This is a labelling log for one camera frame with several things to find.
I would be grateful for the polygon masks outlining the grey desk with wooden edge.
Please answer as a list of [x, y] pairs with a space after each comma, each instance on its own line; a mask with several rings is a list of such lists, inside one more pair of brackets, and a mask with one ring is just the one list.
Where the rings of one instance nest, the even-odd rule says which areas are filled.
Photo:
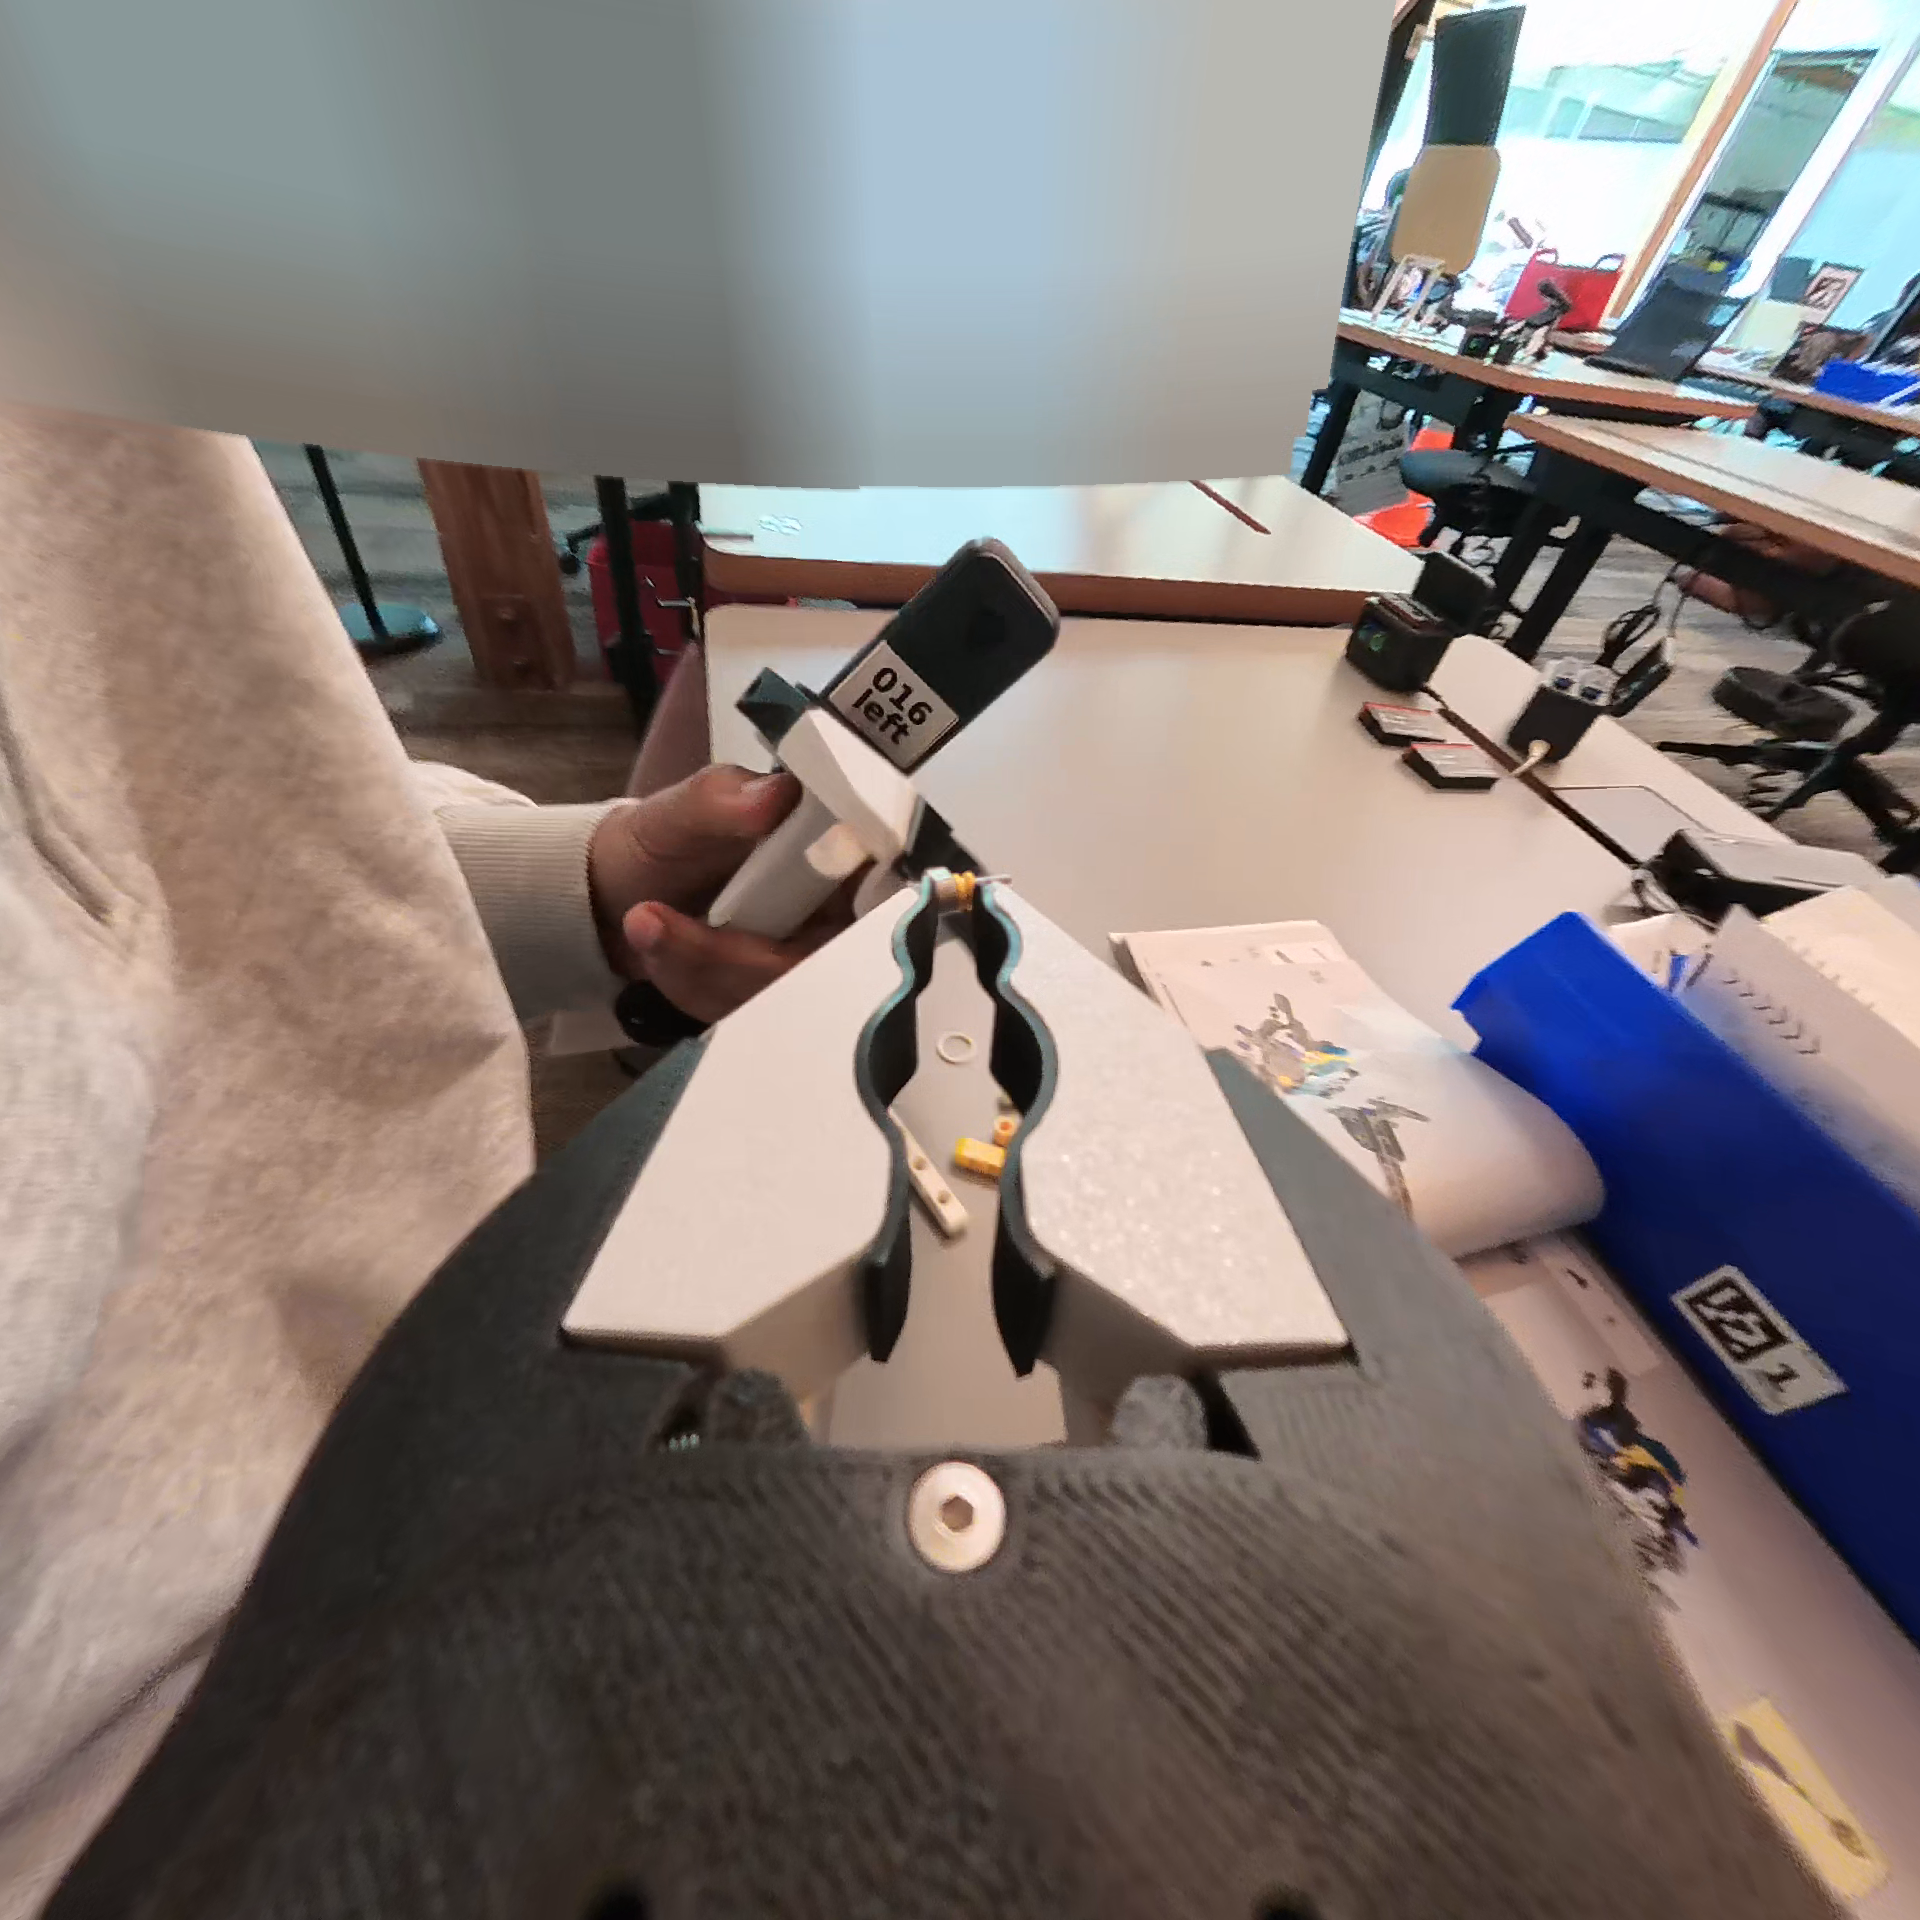
[[1284, 475], [1068, 487], [705, 483], [718, 603], [900, 609], [974, 540], [997, 540], [1059, 611], [1347, 629], [1410, 594], [1423, 561]]

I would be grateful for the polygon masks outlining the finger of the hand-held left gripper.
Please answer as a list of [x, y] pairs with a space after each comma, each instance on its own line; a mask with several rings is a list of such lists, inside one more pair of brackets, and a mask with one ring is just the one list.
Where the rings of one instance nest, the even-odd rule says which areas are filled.
[[977, 875], [972, 851], [914, 779], [834, 712], [807, 705], [778, 743], [786, 773], [804, 790], [804, 807], [781, 828], [778, 873], [831, 888], [869, 871], [924, 877], [931, 871]]

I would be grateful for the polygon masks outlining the blue plastic bin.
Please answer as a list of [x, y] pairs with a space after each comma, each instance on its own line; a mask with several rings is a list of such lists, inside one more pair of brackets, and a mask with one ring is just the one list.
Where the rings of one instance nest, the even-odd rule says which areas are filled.
[[1914, 1642], [1916, 1214], [1578, 914], [1454, 1007], [1587, 1150], [1629, 1300]]

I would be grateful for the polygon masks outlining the black box device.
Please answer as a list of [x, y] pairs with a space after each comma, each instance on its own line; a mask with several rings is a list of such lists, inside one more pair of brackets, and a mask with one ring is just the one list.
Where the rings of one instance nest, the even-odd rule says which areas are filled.
[[1657, 900], [1709, 929], [1719, 925], [1734, 909], [1766, 917], [1806, 900], [1873, 885], [1883, 877], [1873, 861], [1850, 851], [1699, 827], [1671, 834], [1639, 875]]

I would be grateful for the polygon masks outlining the person's left forearm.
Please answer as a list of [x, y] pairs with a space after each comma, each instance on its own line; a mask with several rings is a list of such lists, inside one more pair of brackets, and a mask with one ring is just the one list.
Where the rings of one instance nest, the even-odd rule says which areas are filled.
[[427, 761], [409, 776], [467, 881], [516, 1015], [545, 1025], [548, 1049], [560, 1057], [624, 1047], [614, 1020], [624, 980], [596, 915], [592, 851], [629, 801], [536, 804]]

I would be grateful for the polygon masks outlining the lego instruction booklet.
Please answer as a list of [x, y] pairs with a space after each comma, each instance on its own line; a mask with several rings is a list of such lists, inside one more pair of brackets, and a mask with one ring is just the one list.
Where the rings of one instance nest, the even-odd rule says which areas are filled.
[[1387, 996], [1325, 924], [1110, 946], [1458, 1260], [1627, 1528], [1741, 1782], [1843, 1916], [1914, 1919], [1916, 1647], [1578, 1237], [1602, 1188], [1567, 1125]]

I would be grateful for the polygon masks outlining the white plastic bag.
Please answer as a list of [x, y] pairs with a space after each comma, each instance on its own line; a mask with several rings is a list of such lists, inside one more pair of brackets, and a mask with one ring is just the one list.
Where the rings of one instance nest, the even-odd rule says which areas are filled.
[[1612, 946], [1777, 1091], [1916, 1125], [1919, 886], [1885, 877], [1705, 930], [1666, 914]]

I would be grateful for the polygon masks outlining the wooden post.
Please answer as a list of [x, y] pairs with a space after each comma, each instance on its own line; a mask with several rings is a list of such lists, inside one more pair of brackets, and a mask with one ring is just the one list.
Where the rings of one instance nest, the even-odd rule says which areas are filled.
[[537, 472], [419, 459], [417, 474], [479, 684], [568, 691], [576, 650]]

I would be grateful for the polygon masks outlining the black office chair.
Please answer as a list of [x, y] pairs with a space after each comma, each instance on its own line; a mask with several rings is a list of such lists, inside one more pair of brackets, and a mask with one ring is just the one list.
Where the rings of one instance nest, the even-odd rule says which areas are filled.
[[1452, 533], [1455, 540], [1510, 540], [1532, 501], [1530, 459], [1502, 459], [1490, 450], [1416, 446], [1398, 460], [1410, 496], [1430, 503], [1420, 549]]

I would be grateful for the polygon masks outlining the long wooden desk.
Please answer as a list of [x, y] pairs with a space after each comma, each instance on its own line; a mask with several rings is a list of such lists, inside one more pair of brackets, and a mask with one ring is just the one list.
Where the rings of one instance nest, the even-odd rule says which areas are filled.
[[1571, 525], [1505, 650], [1536, 660], [1617, 540], [1782, 611], [1839, 617], [1869, 589], [1916, 603], [1919, 494], [1801, 450], [1693, 426], [1523, 416], [1523, 524], [1497, 569], [1511, 608], [1549, 536]]
[[1571, 419], [1685, 426], [1748, 419], [1758, 396], [1719, 396], [1691, 384], [1597, 371], [1590, 359], [1549, 351], [1543, 359], [1497, 364], [1458, 350], [1445, 335], [1404, 335], [1343, 310], [1335, 325], [1327, 413], [1313, 432], [1301, 485], [1321, 496], [1361, 396], [1379, 396], [1420, 419], [1454, 427], [1454, 445], [1501, 445], [1523, 411]]

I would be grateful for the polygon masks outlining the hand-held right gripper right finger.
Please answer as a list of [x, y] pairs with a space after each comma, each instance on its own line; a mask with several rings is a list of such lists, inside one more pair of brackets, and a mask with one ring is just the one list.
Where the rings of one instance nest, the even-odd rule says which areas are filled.
[[1068, 1444], [1133, 1384], [1342, 1362], [1350, 1335], [1208, 1053], [1005, 881], [970, 941], [990, 1074], [1019, 1115], [990, 1299], [1017, 1374], [1045, 1364]]

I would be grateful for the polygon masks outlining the black battery case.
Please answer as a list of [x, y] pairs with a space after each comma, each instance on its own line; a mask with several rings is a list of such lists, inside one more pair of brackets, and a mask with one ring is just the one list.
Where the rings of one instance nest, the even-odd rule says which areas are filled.
[[1370, 596], [1355, 620], [1342, 660], [1381, 691], [1420, 693], [1458, 635], [1458, 622], [1430, 611], [1416, 597]]

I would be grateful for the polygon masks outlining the black floor stand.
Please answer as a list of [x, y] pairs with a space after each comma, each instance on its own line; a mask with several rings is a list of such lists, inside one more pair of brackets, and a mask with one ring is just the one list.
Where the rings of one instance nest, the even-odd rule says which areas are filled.
[[429, 611], [383, 602], [373, 589], [373, 575], [346, 511], [328, 450], [323, 445], [304, 445], [304, 457], [347, 570], [351, 600], [340, 603], [340, 613], [356, 650], [368, 660], [387, 660], [438, 644], [445, 631]]

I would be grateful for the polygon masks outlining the black swivel chair base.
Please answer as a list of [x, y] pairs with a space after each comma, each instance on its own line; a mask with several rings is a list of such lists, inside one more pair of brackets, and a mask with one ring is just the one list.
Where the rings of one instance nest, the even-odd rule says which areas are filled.
[[1659, 753], [1776, 782], [1779, 792], [1761, 804], [1769, 823], [1817, 798], [1839, 798], [1883, 845], [1885, 875], [1919, 875], [1916, 798], [1881, 768], [1881, 756], [1919, 726], [1914, 597], [1857, 609], [1793, 673], [1733, 665], [1712, 694], [1746, 735], [1663, 741]]

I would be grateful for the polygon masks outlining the person's left hand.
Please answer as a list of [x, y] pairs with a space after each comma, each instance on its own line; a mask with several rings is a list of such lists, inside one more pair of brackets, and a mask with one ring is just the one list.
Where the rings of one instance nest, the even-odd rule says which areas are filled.
[[787, 938], [707, 922], [718, 893], [802, 799], [792, 776], [707, 766], [614, 807], [589, 840], [589, 900], [612, 972], [712, 1024], [830, 944], [851, 924], [851, 885]]

